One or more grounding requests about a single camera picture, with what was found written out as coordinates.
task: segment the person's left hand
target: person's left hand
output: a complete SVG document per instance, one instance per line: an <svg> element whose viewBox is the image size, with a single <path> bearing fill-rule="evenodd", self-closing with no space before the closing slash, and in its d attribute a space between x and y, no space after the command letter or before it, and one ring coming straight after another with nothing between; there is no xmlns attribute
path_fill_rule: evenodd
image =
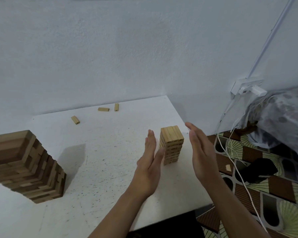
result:
<svg viewBox="0 0 298 238"><path fill-rule="evenodd" d="M160 179L160 165L165 149L159 149L154 156L156 145L157 142L154 132L152 130L148 130L144 154L137 161L135 174L129 187L127 188L128 192L131 192L143 201L155 192Z"/></svg>

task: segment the forearm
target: forearm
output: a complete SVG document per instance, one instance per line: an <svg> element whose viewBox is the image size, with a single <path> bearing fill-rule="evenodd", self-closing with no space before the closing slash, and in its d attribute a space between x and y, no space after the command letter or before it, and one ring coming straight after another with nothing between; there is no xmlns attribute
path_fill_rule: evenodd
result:
<svg viewBox="0 0 298 238"><path fill-rule="evenodd" d="M250 212L238 200L219 176L206 188L223 223L228 237L265 237L270 238L268 233L252 217Z"/></svg>
<svg viewBox="0 0 298 238"><path fill-rule="evenodd" d="M144 200L127 189L88 238L125 238Z"/></svg>

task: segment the small wooden block tower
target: small wooden block tower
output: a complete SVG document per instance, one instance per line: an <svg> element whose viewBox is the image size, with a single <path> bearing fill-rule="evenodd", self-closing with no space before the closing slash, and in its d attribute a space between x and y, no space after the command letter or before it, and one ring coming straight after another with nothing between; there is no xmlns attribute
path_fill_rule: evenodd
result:
<svg viewBox="0 0 298 238"><path fill-rule="evenodd" d="M66 174L29 130L0 135L0 183L34 203L63 196Z"/></svg>
<svg viewBox="0 0 298 238"><path fill-rule="evenodd" d="M159 148L166 149L163 165L178 161L183 140L184 137L177 125L161 128Z"/></svg>

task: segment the person's right arm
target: person's right arm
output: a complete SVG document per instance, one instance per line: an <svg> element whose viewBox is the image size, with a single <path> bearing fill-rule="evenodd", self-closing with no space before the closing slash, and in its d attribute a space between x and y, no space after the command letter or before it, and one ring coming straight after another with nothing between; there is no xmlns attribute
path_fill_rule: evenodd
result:
<svg viewBox="0 0 298 238"><path fill-rule="evenodd" d="M189 122L186 122L186 126L190 129L192 162L196 177L210 195L228 237L270 238L222 179L214 147L207 136Z"/></svg>

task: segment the patterned floor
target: patterned floor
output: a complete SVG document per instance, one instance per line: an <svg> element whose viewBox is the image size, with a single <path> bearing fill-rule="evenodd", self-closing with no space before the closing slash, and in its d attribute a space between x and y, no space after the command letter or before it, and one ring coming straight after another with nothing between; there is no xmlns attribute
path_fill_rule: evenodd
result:
<svg viewBox="0 0 298 238"><path fill-rule="evenodd" d="M249 196L243 184L239 182L239 175L222 149L228 147L229 155L234 158L238 170L242 170L256 159L270 159L278 172L274 176L260 182L249 184L249 188L256 210L272 238L298 238L298 156L287 146L281 144L271 150L255 147L247 136L239 136L230 132L208 136L214 144L219 172L226 184L258 220ZM202 225L206 238L225 238L225 229L215 209L211 209L197 217Z"/></svg>

